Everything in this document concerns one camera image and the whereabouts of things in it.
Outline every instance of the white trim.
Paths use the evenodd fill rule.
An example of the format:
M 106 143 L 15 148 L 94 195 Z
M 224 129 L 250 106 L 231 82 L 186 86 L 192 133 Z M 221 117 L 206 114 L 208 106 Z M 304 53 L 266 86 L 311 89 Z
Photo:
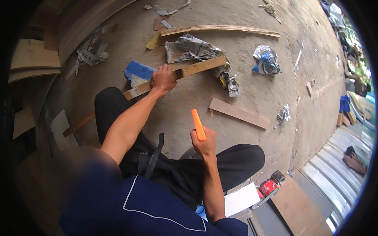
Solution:
M 150 214 L 148 214 L 148 213 L 146 213 L 146 212 L 143 212 L 143 211 L 137 211 L 137 210 L 129 210 L 129 209 L 126 209 L 125 206 L 126 206 L 127 200 L 129 199 L 130 193 L 131 193 L 131 191 L 132 191 L 133 188 L 134 188 L 135 181 L 136 181 L 136 178 L 137 178 L 137 177 L 138 177 L 138 176 L 136 176 L 135 179 L 134 179 L 133 185 L 131 186 L 131 189 L 130 189 L 130 191 L 129 191 L 127 197 L 126 197 L 125 204 L 123 204 L 123 208 L 122 208 L 122 209 L 124 209 L 124 210 L 126 210 L 126 211 L 139 212 L 139 213 L 142 213 L 142 214 L 148 215 L 148 216 L 153 217 L 153 218 L 156 218 L 156 219 L 165 219 L 165 220 L 169 220 L 169 221 L 172 221 L 173 223 L 176 223 L 176 224 L 178 224 L 179 226 L 181 226 L 181 227 L 183 227 L 183 228 L 185 228 L 185 229 L 187 229 L 187 230 L 198 231 L 198 232 L 207 232 L 207 231 L 206 231 L 206 225 L 205 225 L 205 222 L 204 222 L 204 220 L 203 220 L 202 218 L 201 218 L 201 220 L 202 220 L 202 223 L 203 223 L 203 227 L 204 227 L 205 229 L 204 229 L 204 230 L 195 230 L 195 229 L 191 229 L 191 228 L 186 228 L 186 227 L 183 226 L 182 224 L 177 223 L 176 221 L 171 220 L 171 219 L 168 219 L 168 218 L 165 218 L 165 217 L 157 217 L 157 216 L 150 215 Z

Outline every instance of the orange pencil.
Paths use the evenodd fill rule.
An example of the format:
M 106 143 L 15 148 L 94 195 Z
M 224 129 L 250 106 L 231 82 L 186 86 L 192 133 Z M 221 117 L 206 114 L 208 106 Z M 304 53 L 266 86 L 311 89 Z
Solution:
M 197 133 L 197 138 L 199 141 L 204 141 L 206 139 L 205 131 L 203 130 L 200 117 L 198 116 L 197 110 L 192 110 L 192 116 L 194 121 L 195 131 Z

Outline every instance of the black strap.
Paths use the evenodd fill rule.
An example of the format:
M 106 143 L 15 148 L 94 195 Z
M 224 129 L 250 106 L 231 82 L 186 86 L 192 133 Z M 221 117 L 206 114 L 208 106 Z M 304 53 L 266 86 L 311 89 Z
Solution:
M 163 148 L 163 145 L 164 145 L 164 133 L 161 133 L 159 134 L 159 145 L 153 152 L 150 162 L 148 163 L 146 173 L 144 174 L 144 177 L 146 179 L 151 178 L 152 172 L 155 168 L 156 162 L 158 161 L 158 157 L 160 155 L 161 149 Z
M 143 175 L 147 168 L 147 161 L 148 161 L 148 152 L 146 151 L 139 151 L 139 162 L 138 162 L 138 171 L 137 175 Z

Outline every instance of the right hand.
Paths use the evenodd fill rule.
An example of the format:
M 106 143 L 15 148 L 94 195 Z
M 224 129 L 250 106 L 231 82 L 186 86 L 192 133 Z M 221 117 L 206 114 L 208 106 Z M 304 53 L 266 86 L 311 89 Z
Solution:
M 193 147 L 195 151 L 202 156 L 205 162 L 211 161 L 212 159 L 215 159 L 216 161 L 215 147 L 217 146 L 217 133 L 205 126 L 203 127 L 203 130 L 206 134 L 206 139 L 204 141 L 198 140 L 196 130 L 190 132 Z
M 172 66 L 164 64 L 159 66 L 158 71 L 152 73 L 152 90 L 159 92 L 159 96 L 164 96 L 167 92 L 176 87 L 177 81 L 172 76 Z

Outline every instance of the dusty floor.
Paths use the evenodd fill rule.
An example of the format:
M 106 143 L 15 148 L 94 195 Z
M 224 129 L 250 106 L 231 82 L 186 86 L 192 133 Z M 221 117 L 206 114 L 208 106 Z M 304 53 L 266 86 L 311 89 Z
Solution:
M 65 108 L 70 122 L 76 123 L 94 109 L 94 98 L 102 89 L 111 86 L 125 89 L 123 71 L 131 60 L 156 68 L 164 64 L 166 51 L 163 46 L 151 51 L 145 48 L 156 34 L 152 25 L 158 15 L 141 5 L 160 4 L 171 11 L 183 3 L 184 0 L 138 0 L 109 18 L 119 23 L 116 32 L 100 35 L 109 43 L 106 49 L 109 58 L 97 66 L 81 67 L 76 78 L 56 80 L 48 96 L 51 116 Z M 165 133 L 162 152 L 169 158 L 180 158 L 192 145 L 189 132 L 194 128 L 190 112 L 193 108 L 198 110 L 203 125 L 218 132 L 217 152 L 238 143 L 262 147 L 266 160 L 262 173 L 253 176 L 257 183 L 275 170 L 286 173 L 289 169 L 298 169 L 332 135 L 340 96 L 345 93 L 340 42 L 317 0 L 273 0 L 273 3 L 280 10 L 278 16 L 282 25 L 258 7 L 264 4 L 262 0 L 192 0 L 189 6 L 170 17 L 169 23 L 175 27 L 200 24 L 254 26 L 279 31 L 281 38 L 241 32 L 193 33 L 225 52 L 238 75 L 241 94 L 238 98 L 229 98 L 210 72 L 181 79 L 177 87 L 157 103 L 143 129 L 146 136 L 156 142 L 158 133 Z M 302 42 L 304 53 L 295 76 L 293 66 Z M 274 79 L 251 72 L 256 65 L 253 52 L 259 45 L 269 45 L 278 54 L 281 73 Z M 67 61 L 63 75 L 72 68 L 76 56 L 74 53 Z M 306 90 L 310 79 L 316 80 L 312 97 Z M 270 120 L 270 128 L 265 131 L 216 111 L 214 117 L 210 117 L 208 106 L 212 97 Z M 280 133 L 281 128 L 273 129 L 273 126 L 278 111 L 285 104 L 290 106 L 291 120 Z M 77 130 L 76 137 L 80 145 L 100 146 L 94 120 Z

